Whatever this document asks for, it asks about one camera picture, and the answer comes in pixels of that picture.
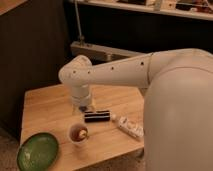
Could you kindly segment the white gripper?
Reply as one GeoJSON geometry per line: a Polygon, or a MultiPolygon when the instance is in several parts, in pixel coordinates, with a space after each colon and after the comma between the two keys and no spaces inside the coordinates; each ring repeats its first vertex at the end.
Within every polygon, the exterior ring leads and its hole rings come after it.
{"type": "Polygon", "coordinates": [[[71,88],[71,100],[78,107],[89,106],[92,103],[92,94],[88,85],[71,88]]]}

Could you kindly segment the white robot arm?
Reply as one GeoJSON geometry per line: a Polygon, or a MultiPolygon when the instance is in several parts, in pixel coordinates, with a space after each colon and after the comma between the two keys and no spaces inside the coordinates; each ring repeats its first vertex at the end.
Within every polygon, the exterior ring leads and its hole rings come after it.
{"type": "Polygon", "coordinates": [[[91,84],[140,89],[146,171],[213,171],[213,54],[178,49],[99,65],[79,55],[59,79],[78,106],[91,103],[91,84]]]}

